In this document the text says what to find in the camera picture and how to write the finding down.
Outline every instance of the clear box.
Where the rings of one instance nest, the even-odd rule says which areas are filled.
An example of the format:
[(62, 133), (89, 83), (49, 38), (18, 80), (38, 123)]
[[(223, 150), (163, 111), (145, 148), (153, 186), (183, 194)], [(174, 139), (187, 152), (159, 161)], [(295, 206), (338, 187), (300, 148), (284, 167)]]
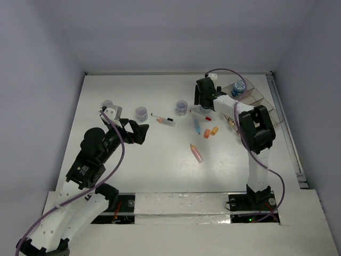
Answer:
[[(278, 126), (283, 120), (279, 119), (276, 109), (264, 98), (264, 96), (259, 92), (259, 90), (257, 90), (248, 79), (245, 79), (245, 81), (247, 87), (246, 91), (244, 92), (243, 98), (240, 100), (240, 102), (254, 107), (263, 105), (264, 107), (267, 108), (267, 111), (269, 112), (272, 125), (274, 127)], [(232, 99), (238, 100), (238, 98), (240, 98), (240, 95), (233, 97), (231, 94), (233, 86), (234, 83), (225, 88), (222, 88), (222, 92), (225, 92)], [(229, 116), (225, 116), (225, 118), (228, 120), (229, 124), (233, 127), (233, 129), (237, 131), (237, 126), (234, 123), (234, 120)]]

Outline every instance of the white tabletop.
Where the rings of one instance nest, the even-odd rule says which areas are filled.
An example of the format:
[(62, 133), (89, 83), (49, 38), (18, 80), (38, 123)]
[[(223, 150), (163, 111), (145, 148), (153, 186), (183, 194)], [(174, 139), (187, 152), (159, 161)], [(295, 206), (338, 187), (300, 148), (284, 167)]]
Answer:
[[(246, 75), (253, 85), (273, 104), (265, 75)], [(126, 145), (121, 167), (109, 180), (121, 193), (138, 192), (221, 192), (244, 191), (248, 179), (248, 156), (238, 135), (225, 118), (215, 112), (209, 122), (198, 116), (202, 134), (198, 135), (187, 113), (179, 116), (175, 103), (185, 100), (193, 107), (194, 87), (200, 75), (160, 76), (86, 76), (72, 125), (57, 189), (80, 151), (84, 133), (92, 127), (107, 130), (99, 118), (98, 108), (106, 99), (123, 108), (122, 118), (135, 118), (135, 109), (148, 110), (150, 125), (143, 145)], [(239, 80), (234, 75), (219, 75), (217, 85), (225, 87)], [(171, 117), (175, 127), (156, 122), (151, 113)], [(218, 126), (216, 136), (204, 138), (205, 129)], [(293, 165), (281, 128), (270, 153), (270, 167), (283, 175), (291, 190), (299, 190)], [(199, 164), (190, 151), (194, 144), (204, 158)], [(120, 158), (121, 148), (106, 162), (108, 174)], [(270, 181), (276, 178), (271, 175)]]
[[(198, 116), (203, 131), (219, 127), (215, 136), (205, 139), (203, 134), (195, 132), (189, 114), (175, 113), (177, 100), (186, 100), (189, 108), (192, 107), (194, 87), (200, 78), (200, 75), (86, 76), (56, 190), (61, 188), (80, 151), (84, 133), (92, 127), (106, 131), (98, 108), (103, 100), (110, 99), (123, 108), (122, 118), (135, 119), (135, 109), (139, 106), (146, 107), (149, 113), (144, 122), (150, 125), (144, 144), (126, 145), (123, 163), (108, 181), (121, 193), (245, 191), (247, 152), (225, 118), (214, 112), (209, 114), (212, 122)], [(245, 78), (274, 105), (265, 75), (245, 75)], [(225, 87), (237, 80), (234, 75), (219, 75), (217, 85)], [(176, 126), (157, 123), (150, 116), (152, 112), (174, 118)], [(299, 189), (282, 129), (277, 127), (275, 131), (269, 163), (282, 175), (287, 191), (279, 209), (281, 225), (168, 225), (162, 219), (134, 225), (90, 225), (72, 243), (71, 255), (337, 255), (316, 192)], [(201, 152), (202, 164), (192, 155), (190, 143)], [(103, 176), (116, 166), (120, 154), (119, 147), (106, 162)], [(269, 174), (269, 178), (279, 200), (281, 183), (274, 175)], [(56, 194), (49, 194), (47, 209)], [(222, 200), (221, 194), (209, 198), (215, 200), (215, 195)]]

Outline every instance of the orange block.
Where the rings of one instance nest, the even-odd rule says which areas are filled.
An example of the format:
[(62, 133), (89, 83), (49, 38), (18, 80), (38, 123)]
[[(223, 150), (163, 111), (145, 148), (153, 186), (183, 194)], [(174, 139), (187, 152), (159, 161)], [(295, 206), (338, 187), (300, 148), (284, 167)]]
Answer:
[(212, 134), (212, 135), (215, 135), (215, 134), (218, 132), (218, 130), (219, 130), (219, 128), (218, 128), (217, 126), (214, 127), (213, 130), (212, 130), (212, 132), (211, 132), (211, 134)]
[(209, 137), (210, 133), (211, 133), (211, 130), (206, 129), (204, 137), (207, 139)]

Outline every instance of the pen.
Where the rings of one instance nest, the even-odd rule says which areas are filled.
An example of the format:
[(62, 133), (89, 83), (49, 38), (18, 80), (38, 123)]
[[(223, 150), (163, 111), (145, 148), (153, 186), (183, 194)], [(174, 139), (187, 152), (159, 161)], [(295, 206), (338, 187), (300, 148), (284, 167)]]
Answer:
[(209, 120), (209, 121), (211, 121), (211, 120), (212, 120), (210, 117), (208, 117), (208, 116), (205, 116), (203, 113), (201, 113), (201, 112), (199, 112), (199, 111), (197, 111), (197, 110), (190, 109), (190, 112), (192, 112), (192, 111), (193, 111), (193, 112), (195, 112), (195, 113), (197, 113), (197, 114), (199, 114), (199, 115), (202, 115), (202, 116), (204, 116), (206, 120)]
[(196, 129), (197, 133), (200, 134), (201, 128), (199, 125), (199, 121), (198, 121), (197, 117), (195, 116), (195, 114), (193, 114), (193, 113), (192, 113), (192, 119), (193, 119), (194, 128)]
[(174, 121), (174, 120), (171, 119), (171, 118), (164, 118), (164, 117), (162, 117), (162, 116), (155, 115), (154, 113), (151, 113), (151, 116), (156, 117), (156, 118), (166, 119), (166, 120), (168, 120), (168, 121)]

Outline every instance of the blue pen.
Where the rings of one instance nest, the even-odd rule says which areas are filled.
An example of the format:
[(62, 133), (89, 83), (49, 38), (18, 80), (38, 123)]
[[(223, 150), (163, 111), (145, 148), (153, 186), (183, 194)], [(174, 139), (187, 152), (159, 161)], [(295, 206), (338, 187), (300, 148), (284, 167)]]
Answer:
[(199, 121), (198, 121), (197, 117), (195, 116), (195, 114), (193, 114), (193, 113), (192, 113), (192, 119), (193, 119), (194, 128), (196, 129), (197, 133), (200, 134), (201, 128), (199, 125)]

